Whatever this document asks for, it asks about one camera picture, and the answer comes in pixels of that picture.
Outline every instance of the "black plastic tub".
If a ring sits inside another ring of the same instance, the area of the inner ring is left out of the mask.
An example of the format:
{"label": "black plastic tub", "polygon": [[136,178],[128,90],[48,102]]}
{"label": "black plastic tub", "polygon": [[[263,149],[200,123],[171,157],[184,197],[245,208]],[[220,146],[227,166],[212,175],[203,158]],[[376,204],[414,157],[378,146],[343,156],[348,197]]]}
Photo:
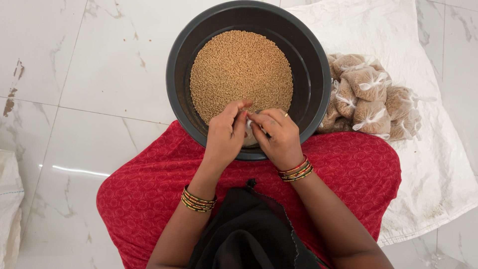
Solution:
{"label": "black plastic tub", "polygon": [[[194,108],[189,78],[197,53],[222,32],[243,30],[266,36],[284,52],[293,77],[289,116],[299,126],[303,143],[319,126],[330,98],[330,69],[314,34],[289,12],[259,1],[232,1],[196,16],[176,38],[166,67],[169,102],[181,126],[206,146],[207,125]],[[261,148],[243,147],[236,160],[266,160]]]}

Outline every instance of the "white marble tile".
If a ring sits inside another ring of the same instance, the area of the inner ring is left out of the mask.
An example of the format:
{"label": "white marble tile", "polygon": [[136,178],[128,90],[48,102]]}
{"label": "white marble tile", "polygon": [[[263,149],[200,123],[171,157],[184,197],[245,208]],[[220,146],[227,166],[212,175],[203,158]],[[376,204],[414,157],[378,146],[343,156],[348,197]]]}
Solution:
{"label": "white marble tile", "polygon": [[478,268],[478,208],[438,228],[438,251]]}
{"label": "white marble tile", "polygon": [[58,105],[86,1],[2,1],[0,96]]}
{"label": "white marble tile", "polygon": [[59,108],[16,269],[122,268],[96,193],[167,127]]}
{"label": "white marble tile", "polygon": [[310,5],[320,2],[321,0],[281,0],[280,7],[283,9],[295,6]]}
{"label": "white marble tile", "polygon": [[25,196],[21,203],[22,231],[25,228],[40,165],[52,132],[56,106],[0,97],[0,148],[15,152]]}
{"label": "white marble tile", "polygon": [[443,73],[443,31],[445,5],[428,0],[416,0],[418,38],[432,63],[437,80]]}
{"label": "white marble tile", "polygon": [[395,269],[429,269],[436,252],[436,230],[417,238],[382,247]]}
{"label": "white marble tile", "polygon": [[477,0],[445,0],[445,4],[478,11]]}
{"label": "white marble tile", "polygon": [[478,11],[446,6],[443,106],[465,147],[471,167],[478,175]]}
{"label": "white marble tile", "polygon": [[90,0],[60,105],[171,123],[165,83],[171,46],[191,19],[221,2]]}

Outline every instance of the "red bangle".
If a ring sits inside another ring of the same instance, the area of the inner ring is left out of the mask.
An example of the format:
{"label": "red bangle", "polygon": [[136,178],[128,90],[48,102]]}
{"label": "red bangle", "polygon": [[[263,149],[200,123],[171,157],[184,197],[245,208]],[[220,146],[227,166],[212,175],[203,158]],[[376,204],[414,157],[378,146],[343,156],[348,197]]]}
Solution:
{"label": "red bangle", "polygon": [[288,171],[280,171],[280,170],[277,169],[277,167],[276,167],[276,168],[275,168],[276,171],[279,172],[279,173],[285,174],[285,173],[289,173],[289,172],[292,172],[292,171],[294,171],[294,170],[299,169],[302,165],[304,165],[304,164],[307,162],[307,156],[306,156],[305,154],[303,154],[303,156],[304,156],[304,159],[305,159],[305,160],[304,160],[300,165],[296,166],[294,169],[291,169],[291,170],[288,170]]}

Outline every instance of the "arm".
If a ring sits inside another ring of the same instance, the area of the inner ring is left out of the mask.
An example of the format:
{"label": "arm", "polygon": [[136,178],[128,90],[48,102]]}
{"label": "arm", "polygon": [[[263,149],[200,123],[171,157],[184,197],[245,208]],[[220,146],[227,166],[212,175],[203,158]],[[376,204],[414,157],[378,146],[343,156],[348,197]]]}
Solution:
{"label": "arm", "polygon": [[[187,188],[191,195],[213,200],[219,177],[237,156],[244,141],[246,113],[238,110],[250,105],[252,101],[234,101],[210,121],[203,161]],[[179,202],[154,247],[146,269],[187,267],[210,216],[210,211],[196,212]]]}
{"label": "arm", "polygon": [[[299,128],[284,114],[278,109],[249,114],[254,121],[251,124],[252,131],[261,149],[282,171],[290,170],[304,160]],[[270,138],[261,131],[259,124]],[[299,194],[336,269],[393,269],[365,227],[314,172],[291,184]]]}

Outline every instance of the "red cloth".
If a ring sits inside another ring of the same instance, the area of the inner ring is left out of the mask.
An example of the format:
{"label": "red cloth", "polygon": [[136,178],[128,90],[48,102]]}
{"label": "red cloth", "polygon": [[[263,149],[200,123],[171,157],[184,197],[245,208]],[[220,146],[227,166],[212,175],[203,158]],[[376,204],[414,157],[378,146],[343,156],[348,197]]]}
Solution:
{"label": "red cloth", "polygon": [[[383,213],[401,182],[396,152],[380,138],[354,132],[312,136],[302,151],[314,171],[377,240]],[[175,121],[103,182],[97,195],[98,211],[126,269],[146,267],[203,155],[204,148]],[[251,178],[256,178],[255,190],[285,207],[303,243],[330,264],[299,196],[279,179],[270,161],[233,161],[217,185],[215,209],[229,188],[243,187]]]}

